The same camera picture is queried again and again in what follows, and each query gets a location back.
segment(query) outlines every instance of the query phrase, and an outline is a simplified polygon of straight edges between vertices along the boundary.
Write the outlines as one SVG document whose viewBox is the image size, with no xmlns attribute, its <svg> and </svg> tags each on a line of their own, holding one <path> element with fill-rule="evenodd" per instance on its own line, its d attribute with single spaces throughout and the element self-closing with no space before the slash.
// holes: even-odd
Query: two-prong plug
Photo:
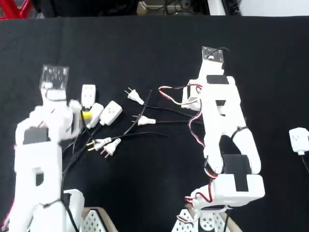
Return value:
<svg viewBox="0 0 309 232">
<path fill-rule="evenodd" d="M 120 144 L 121 139 L 115 139 L 112 143 L 107 144 L 104 146 L 104 150 L 101 152 L 103 154 L 104 152 L 107 152 L 107 155 L 104 158 L 107 158 L 108 156 L 112 156 L 117 148 L 117 146 Z"/>
<path fill-rule="evenodd" d="M 130 92 L 126 91 L 125 92 L 127 93 L 127 98 L 133 100 L 133 101 L 136 101 L 138 102 L 140 105 L 144 105 L 144 101 L 140 98 L 139 94 L 136 92 L 135 89 L 131 89 L 128 87 L 128 89 L 130 90 Z"/>
<path fill-rule="evenodd" d="M 111 137 L 105 138 L 105 139 L 95 139 L 92 140 L 92 142 L 86 144 L 87 146 L 91 146 L 93 145 L 92 148 L 89 148 L 88 151 L 92 151 L 92 150 L 100 150 L 104 145 L 110 143 L 112 141 Z"/>
<path fill-rule="evenodd" d="M 137 125 L 138 125 L 138 126 L 142 126 L 142 125 L 146 125 L 146 124 L 155 124 L 155 123 L 156 123 L 156 120 L 155 120 L 155 119 L 153 119 L 153 118 L 148 118 L 148 117 L 142 115 L 142 116 L 139 118 L 139 120 L 138 120 L 138 122 L 137 122 Z"/>
</svg>

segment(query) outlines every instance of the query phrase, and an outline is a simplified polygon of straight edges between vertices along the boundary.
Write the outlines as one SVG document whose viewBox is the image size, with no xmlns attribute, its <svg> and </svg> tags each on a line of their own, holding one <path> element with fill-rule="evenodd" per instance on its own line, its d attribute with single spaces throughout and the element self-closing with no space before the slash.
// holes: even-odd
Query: plug prong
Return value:
<svg viewBox="0 0 309 232">
<path fill-rule="evenodd" d="M 95 141 L 94 141 L 94 140 L 92 140 L 92 142 L 86 144 L 86 146 L 90 146 L 90 145 L 92 145 L 92 144 L 95 144 Z"/>
</svg>

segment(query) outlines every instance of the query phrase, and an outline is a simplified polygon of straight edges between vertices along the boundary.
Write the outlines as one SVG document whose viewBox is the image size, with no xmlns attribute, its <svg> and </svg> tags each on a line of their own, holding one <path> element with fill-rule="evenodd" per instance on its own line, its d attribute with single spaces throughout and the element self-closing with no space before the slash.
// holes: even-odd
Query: table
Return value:
<svg viewBox="0 0 309 232">
<path fill-rule="evenodd" d="M 244 231 L 303 231 L 308 224 L 309 175 L 292 152 L 288 130 L 309 128 L 308 25 L 308 17 L 207 16 L 0 22 L 0 218 L 14 196 L 15 127 L 42 102 L 43 64 L 70 67 L 68 99 L 80 98 L 82 84 L 89 83 L 97 85 L 100 103 L 114 100 L 122 105 L 121 117 L 97 136 L 107 137 L 123 133 L 131 115 L 141 110 L 126 98 L 125 88 L 135 88 L 144 99 L 153 89 L 151 104 L 177 109 L 159 97 L 156 88 L 183 85 L 196 77 L 202 46 L 225 46 L 230 49 L 225 72 L 236 80 L 266 190 L 264 198 L 234 209 L 231 217 Z M 174 94 L 180 99 L 181 93 Z M 150 109 L 145 115 L 183 119 Z M 150 125 L 136 131 L 159 131 L 170 138 L 123 140 L 109 160 L 85 153 L 65 188 L 81 190 L 86 206 L 106 209 L 119 231 L 169 231 L 183 197 L 207 182 L 202 149 L 186 125 Z"/>
</svg>

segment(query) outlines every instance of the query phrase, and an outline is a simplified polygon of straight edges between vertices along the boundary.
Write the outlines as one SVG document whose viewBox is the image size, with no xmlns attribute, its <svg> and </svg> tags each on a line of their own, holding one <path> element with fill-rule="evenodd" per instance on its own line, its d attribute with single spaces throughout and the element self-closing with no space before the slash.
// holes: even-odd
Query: white plug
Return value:
<svg viewBox="0 0 309 232">
<path fill-rule="evenodd" d="M 137 125 L 138 125 L 138 126 L 142 126 L 142 125 L 146 125 L 146 124 L 155 124 L 155 119 L 153 119 L 153 118 L 148 118 L 148 117 L 142 115 L 142 116 L 139 118 L 139 120 L 138 120 L 138 122 L 137 122 Z"/>
<path fill-rule="evenodd" d="M 92 148 L 88 149 L 88 151 L 96 150 L 98 151 L 101 149 L 104 145 L 110 143 L 112 141 L 111 137 L 105 138 L 105 139 L 95 139 L 92 142 L 86 144 L 86 146 L 93 145 Z"/>
<path fill-rule="evenodd" d="M 140 98 L 140 96 L 139 96 L 139 94 L 136 92 L 136 90 L 135 89 L 131 89 L 131 88 L 129 88 L 128 87 L 128 89 L 131 91 L 131 92 L 127 92 L 126 90 L 125 90 L 125 92 L 127 93 L 127 98 L 129 98 L 129 99 L 131 99 L 131 100 L 133 100 L 133 101 L 136 101 L 136 102 L 138 102 L 140 105 L 144 105 L 144 101 Z"/>
<path fill-rule="evenodd" d="M 91 118 L 91 121 L 87 124 L 87 127 L 89 129 L 94 128 L 97 125 L 98 120 L 103 110 L 104 110 L 104 106 L 99 103 L 95 103 L 92 106 L 91 110 L 89 111 L 92 115 L 92 118 Z"/>
<path fill-rule="evenodd" d="M 116 102 L 111 101 L 103 110 L 102 114 L 100 115 L 100 124 L 102 126 L 111 125 L 115 119 L 121 114 L 122 107 L 118 105 Z"/>
<path fill-rule="evenodd" d="M 105 156 L 105 158 L 107 158 L 108 156 L 112 156 L 117 148 L 117 146 L 120 144 L 121 139 L 116 139 L 114 142 L 107 144 L 106 146 L 104 146 L 104 150 L 101 152 L 101 154 L 103 154 L 104 152 L 107 152 L 107 155 Z"/>
<path fill-rule="evenodd" d="M 309 132 L 305 128 L 295 128 L 289 130 L 292 149 L 299 155 L 304 155 L 306 151 L 309 151 Z"/>
<path fill-rule="evenodd" d="M 83 85 L 82 106 L 90 109 L 96 101 L 96 85 Z"/>
</svg>

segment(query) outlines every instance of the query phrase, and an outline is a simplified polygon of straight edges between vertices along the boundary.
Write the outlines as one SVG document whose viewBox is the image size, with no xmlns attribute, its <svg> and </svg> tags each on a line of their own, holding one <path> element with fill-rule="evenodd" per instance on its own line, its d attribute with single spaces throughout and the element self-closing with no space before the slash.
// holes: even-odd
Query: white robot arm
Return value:
<svg viewBox="0 0 309 232">
<path fill-rule="evenodd" d="M 205 137 L 203 155 L 205 172 L 211 177 L 208 185 L 195 189 L 185 199 L 195 211 L 195 220 L 205 211 L 223 212 L 246 205 L 265 194 L 263 179 L 258 173 L 261 162 L 251 131 L 246 126 L 240 97 L 231 76 L 225 76 L 222 49 L 203 47 L 199 77 L 183 89 L 183 108 L 202 113 Z M 241 154 L 221 154 L 222 135 L 232 139 Z"/>
<path fill-rule="evenodd" d="M 44 66 L 41 78 L 43 105 L 16 129 L 15 198 L 10 213 L 11 232 L 73 232 L 61 202 L 62 151 L 59 142 L 76 137 L 81 129 L 81 105 L 67 106 L 67 67 Z M 76 189 L 68 193 L 71 212 L 79 226 L 84 197 Z"/>
</svg>

